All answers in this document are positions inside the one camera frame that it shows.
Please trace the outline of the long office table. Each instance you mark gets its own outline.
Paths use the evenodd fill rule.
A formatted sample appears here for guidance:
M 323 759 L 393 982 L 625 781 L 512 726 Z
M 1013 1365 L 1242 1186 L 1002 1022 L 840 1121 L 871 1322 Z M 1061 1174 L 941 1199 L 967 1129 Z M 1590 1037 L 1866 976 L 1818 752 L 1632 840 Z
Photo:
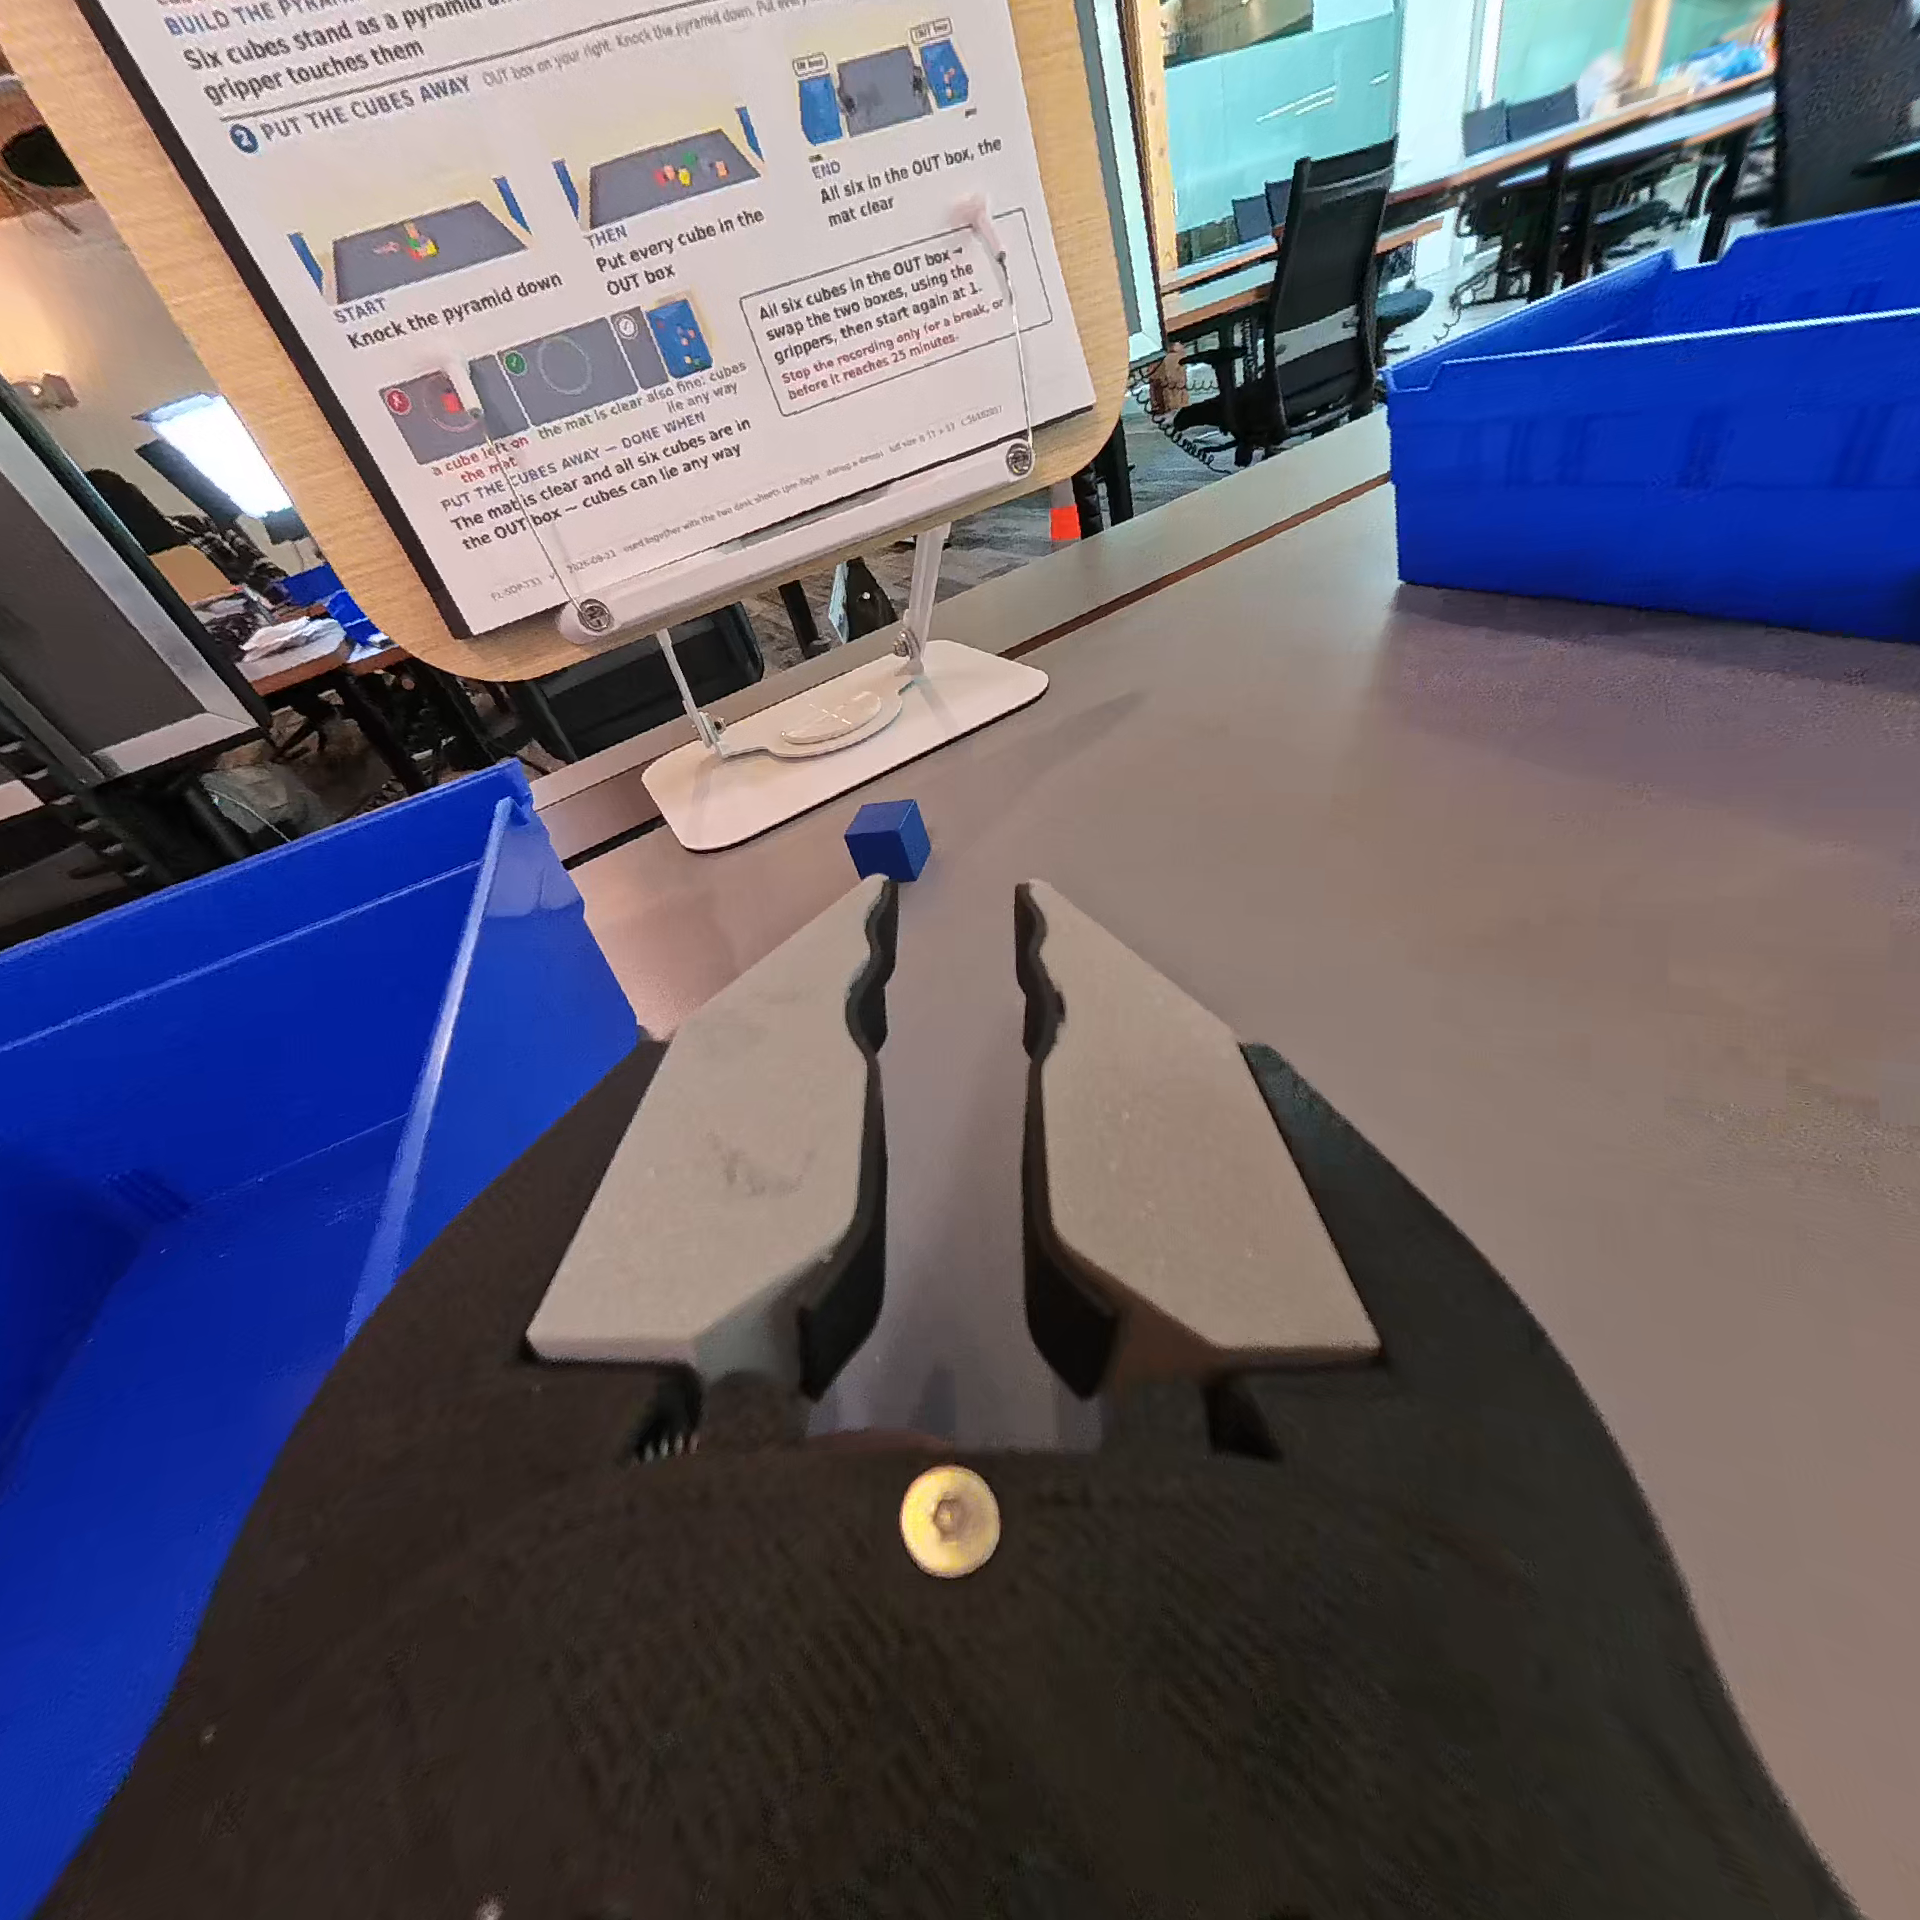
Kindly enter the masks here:
M 1569 122 L 1529 139 L 1487 147 L 1448 171 L 1413 178 L 1396 173 L 1376 251 L 1393 253 L 1442 227 L 1446 209 L 1482 188 L 1513 182 L 1582 180 L 1610 161 L 1642 153 L 1709 145 L 1755 127 L 1774 110 L 1774 74 L 1717 81 L 1688 96 L 1665 96 Z M 1159 279 L 1165 333 L 1208 323 L 1213 312 L 1232 312 L 1253 299 L 1280 249 L 1282 227 L 1257 240 L 1175 268 Z

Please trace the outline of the white document stand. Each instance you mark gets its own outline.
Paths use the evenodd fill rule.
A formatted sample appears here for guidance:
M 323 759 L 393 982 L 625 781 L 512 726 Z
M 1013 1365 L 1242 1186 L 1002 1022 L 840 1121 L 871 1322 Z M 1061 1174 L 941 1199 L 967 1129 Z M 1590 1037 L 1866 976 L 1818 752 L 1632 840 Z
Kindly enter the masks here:
M 3 53 L 376 626 L 416 657 L 485 682 L 541 677 L 656 638 L 684 720 L 665 748 L 645 752 L 645 803 L 684 850 L 722 852 L 1029 707 L 1046 689 L 1040 668 L 933 631 L 950 526 L 1083 468 L 1118 423 L 1126 371 L 1129 331 L 1080 10 L 1012 6 L 1020 58 L 1038 69 L 1029 115 L 1070 309 L 1092 348 L 1092 409 L 490 635 L 458 633 L 425 590 L 85 4 L 3 4 Z M 732 605 L 757 633 L 764 676 L 699 706 L 670 631 Z

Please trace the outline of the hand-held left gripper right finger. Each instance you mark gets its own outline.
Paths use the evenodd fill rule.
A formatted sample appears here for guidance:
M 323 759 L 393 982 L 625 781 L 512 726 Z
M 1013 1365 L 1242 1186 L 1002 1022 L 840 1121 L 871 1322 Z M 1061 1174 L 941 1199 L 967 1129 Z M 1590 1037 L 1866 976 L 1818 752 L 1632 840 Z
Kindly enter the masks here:
M 1364 1368 L 1379 1332 L 1236 1032 L 1016 885 L 1028 1333 L 1073 1398 Z

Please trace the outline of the blue plastic bin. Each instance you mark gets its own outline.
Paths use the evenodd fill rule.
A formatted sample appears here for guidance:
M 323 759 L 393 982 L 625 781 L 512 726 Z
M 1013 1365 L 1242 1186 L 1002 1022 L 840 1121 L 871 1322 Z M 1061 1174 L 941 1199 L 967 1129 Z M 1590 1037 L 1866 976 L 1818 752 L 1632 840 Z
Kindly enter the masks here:
M 305 1406 L 639 1037 L 506 768 L 3 953 L 2 1907 L 125 1777 Z
M 1385 371 L 1405 584 L 1918 638 L 1918 206 L 1647 251 Z

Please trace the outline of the printed instruction sheet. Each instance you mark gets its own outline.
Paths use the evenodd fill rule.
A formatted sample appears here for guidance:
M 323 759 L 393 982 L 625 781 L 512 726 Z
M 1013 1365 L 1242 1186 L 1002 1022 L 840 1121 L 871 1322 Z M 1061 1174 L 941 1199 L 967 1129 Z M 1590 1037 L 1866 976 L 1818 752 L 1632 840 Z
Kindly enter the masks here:
M 1093 407 L 1012 4 L 83 10 L 460 635 Z

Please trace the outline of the blue wooden cube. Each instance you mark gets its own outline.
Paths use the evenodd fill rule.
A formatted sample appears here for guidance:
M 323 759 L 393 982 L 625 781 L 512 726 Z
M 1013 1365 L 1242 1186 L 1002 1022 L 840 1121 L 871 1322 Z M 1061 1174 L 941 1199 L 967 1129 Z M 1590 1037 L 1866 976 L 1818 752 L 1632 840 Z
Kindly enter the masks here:
M 932 859 L 927 823 L 914 797 L 861 803 L 844 829 L 844 843 L 861 879 L 915 881 Z

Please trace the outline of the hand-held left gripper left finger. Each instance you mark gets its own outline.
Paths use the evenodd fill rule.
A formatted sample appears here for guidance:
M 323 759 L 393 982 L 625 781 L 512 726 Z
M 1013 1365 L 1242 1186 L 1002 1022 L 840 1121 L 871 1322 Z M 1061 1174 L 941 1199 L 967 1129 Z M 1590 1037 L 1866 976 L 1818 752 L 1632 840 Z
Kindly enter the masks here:
M 883 1304 L 897 930 L 900 885 L 861 878 L 681 1020 L 525 1326 L 540 1359 L 825 1396 Z

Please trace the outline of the black office chair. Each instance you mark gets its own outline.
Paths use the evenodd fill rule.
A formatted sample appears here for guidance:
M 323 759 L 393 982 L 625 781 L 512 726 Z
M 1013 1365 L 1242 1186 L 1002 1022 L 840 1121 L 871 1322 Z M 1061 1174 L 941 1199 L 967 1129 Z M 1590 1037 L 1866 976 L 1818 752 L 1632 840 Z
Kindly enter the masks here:
M 1295 161 L 1274 276 L 1220 378 L 1236 468 L 1372 411 L 1378 249 L 1396 161 L 1396 138 Z
M 756 626 L 740 603 L 677 623 L 670 633 L 684 682 L 701 707 L 764 676 Z M 529 738 L 559 761 L 616 748 L 685 713 L 679 684 L 653 635 L 536 680 L 508 682 L 503 692 Z

